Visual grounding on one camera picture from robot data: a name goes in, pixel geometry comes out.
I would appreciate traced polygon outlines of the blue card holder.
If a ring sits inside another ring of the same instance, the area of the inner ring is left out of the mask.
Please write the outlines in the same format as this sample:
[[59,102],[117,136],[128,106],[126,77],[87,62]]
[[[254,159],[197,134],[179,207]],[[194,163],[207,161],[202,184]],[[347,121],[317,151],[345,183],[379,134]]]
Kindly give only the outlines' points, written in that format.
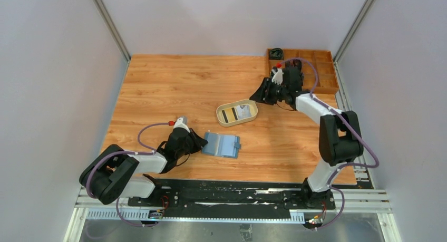
[[202,148],[202,154],[215,157],[238,158],[241,149],[239,136],[206,132],[205,140],[208,143]]

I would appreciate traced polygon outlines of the white printed card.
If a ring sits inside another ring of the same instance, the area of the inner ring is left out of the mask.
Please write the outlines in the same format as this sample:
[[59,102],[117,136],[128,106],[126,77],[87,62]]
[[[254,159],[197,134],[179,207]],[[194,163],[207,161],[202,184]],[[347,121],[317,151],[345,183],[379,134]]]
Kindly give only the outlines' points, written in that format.
[[248,104],[238,105],[235,107],[238,120],[251,117],[250,106]]

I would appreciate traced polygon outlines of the cream oval tray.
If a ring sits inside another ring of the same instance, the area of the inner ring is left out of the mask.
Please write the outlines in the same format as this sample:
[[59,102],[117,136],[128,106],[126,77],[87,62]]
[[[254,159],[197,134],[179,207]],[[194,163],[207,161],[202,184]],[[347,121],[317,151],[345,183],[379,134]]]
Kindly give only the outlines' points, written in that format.
[[250,99],[223,104],[216,109],[218,122],[223,127],[232,127],[253,121],[257,114],[256,102]]

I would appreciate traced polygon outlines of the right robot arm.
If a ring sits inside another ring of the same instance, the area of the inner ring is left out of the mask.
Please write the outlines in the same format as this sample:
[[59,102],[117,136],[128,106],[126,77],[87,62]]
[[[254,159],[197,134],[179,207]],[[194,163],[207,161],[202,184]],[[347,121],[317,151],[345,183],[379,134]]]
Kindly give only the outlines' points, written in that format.
[[307,205],[315,205],[329,197],[330,187],[343,165],[361,156],[361,132],[357,114],[341,111],[319,99],[311,91],[304,91],[302,74],[297,66],[274,66],[270,76],[250,97],[252,101],[274,105],[284,101],[294,111],[308,116],[319,125],[319,153],[321,156],[314,172],[305,179],[300,198]]

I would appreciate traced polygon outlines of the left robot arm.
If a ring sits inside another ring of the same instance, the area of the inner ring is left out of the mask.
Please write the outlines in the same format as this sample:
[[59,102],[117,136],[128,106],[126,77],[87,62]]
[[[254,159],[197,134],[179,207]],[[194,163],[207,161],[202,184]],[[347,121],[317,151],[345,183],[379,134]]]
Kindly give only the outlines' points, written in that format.
[[79,183],[104,205],[122,197],[149,198],[158,190],[151,173],[171,171],[180,158],[201,151],[206,144],[193,129],[183,128],[173,129],[155,151],[129,151],[112,144],[85,168]]

